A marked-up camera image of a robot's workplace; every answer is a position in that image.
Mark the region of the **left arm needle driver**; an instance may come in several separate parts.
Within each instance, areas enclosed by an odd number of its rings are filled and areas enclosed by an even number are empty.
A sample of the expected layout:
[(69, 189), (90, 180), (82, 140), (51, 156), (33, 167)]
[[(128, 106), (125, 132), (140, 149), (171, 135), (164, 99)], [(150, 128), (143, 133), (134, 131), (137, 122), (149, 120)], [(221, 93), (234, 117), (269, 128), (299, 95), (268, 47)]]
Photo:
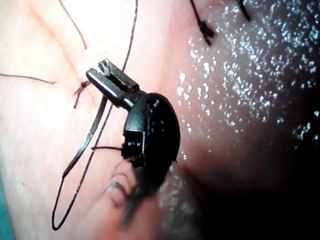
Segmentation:
[(180, 126), (169, 100), (159, 93), (138, 96), (128, 111), (123, 128), (124, 159), (143, 165), (171, 164), (177, 160), (180, 147)]

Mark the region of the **left arm needle driver jaw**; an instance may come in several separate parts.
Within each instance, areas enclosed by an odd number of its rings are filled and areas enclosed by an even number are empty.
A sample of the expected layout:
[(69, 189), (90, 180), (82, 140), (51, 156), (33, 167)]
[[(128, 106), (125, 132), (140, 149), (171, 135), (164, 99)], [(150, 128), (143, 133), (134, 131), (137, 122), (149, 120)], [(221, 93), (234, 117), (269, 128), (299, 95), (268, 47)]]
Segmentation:
[(117, 108), (131, 108), (131, 102), (126, 99), (128, 93), (121, 90), (102, 73), (95, 68), (90, 68), (85, 74), (88, 80)]
[(106, 58), (100, 61), (98, 67), (102, 71), (102, 74), (121, 90), (128, 93), (134, 93), (140, 90), (140, 86), (109, 59)]

